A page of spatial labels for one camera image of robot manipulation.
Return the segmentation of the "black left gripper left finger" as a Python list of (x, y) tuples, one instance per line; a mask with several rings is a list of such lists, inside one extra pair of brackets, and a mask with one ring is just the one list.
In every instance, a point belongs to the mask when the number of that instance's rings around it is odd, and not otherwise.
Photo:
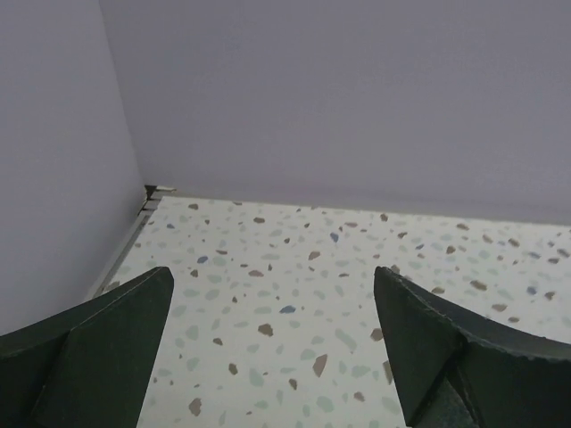
[(154, 267), (1, 338), (3, 427), (134, 427), (174, 278)]

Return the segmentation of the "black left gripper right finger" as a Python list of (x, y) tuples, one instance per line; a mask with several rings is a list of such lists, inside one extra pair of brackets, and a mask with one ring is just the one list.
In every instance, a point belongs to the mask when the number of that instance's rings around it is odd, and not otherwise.
[(570, 346), (496, 323), (388, 267), (374, 297), (408, 427), (570, 425)]

